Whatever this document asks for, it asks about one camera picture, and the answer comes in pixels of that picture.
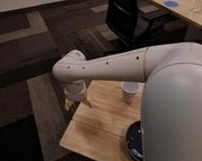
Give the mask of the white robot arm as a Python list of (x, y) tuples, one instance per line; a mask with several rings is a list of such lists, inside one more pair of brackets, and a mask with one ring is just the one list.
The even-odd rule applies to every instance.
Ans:
[(72, 50), (52, 73), (78, 102), (88, 79), (143, 83), (143, 161), (202, 161), (202, 44), (152, 45), (90, 60)]

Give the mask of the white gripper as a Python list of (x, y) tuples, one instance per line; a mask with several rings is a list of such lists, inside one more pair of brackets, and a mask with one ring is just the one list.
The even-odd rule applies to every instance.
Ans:
[(64, 93), (66, 100), (64, 101), (64, 108), (66, 111), (70, 110), (70, 107), (74, 102), (83, 102), (89, 108), (92, 108), (90, 101), (84, 100), (87, 97), (87, 86), (84, 80), (74, 81), (72, 83), (66, 83), (64, 86)]

